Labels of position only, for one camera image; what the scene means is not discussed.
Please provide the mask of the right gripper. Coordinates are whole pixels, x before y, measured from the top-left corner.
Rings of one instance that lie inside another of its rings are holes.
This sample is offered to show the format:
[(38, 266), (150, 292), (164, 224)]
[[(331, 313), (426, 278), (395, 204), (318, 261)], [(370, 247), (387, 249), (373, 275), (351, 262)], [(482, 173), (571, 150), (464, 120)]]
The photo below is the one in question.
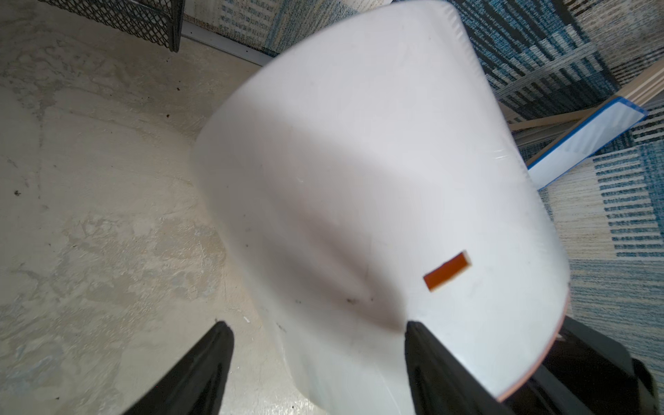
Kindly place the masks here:
[(570, 318), (534, 374), (503, 404), (515, 414), (657, 414), (653, 375), (619, 342)]

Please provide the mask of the white round drawer cabinet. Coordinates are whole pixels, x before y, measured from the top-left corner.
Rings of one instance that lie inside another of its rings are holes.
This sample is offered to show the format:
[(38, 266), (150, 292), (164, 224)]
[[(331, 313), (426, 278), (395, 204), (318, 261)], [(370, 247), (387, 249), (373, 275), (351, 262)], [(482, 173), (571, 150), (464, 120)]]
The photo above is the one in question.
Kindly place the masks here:
[(327, 413), (413, 413), (410, 321), (500, 400), (552, 347), (569, 262), (450, 3), (386, 5), (289, 48), (192, 162), (289, 377)]

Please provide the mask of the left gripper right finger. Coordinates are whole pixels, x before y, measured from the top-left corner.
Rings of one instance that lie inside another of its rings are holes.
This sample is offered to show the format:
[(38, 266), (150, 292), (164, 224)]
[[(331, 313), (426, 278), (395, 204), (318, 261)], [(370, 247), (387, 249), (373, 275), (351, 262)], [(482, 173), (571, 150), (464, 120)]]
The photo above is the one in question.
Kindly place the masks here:
[(417, 414), (510, 414), (423, 323), (406, 325), (405, 358)]

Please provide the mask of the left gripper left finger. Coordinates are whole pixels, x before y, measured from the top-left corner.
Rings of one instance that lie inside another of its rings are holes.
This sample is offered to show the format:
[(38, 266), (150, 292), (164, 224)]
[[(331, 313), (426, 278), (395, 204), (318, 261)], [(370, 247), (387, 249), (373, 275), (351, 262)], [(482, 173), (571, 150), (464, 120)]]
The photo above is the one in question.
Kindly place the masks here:
[(228, 381), (233, 330), (217, 322), (127, 414), (217, 415)]

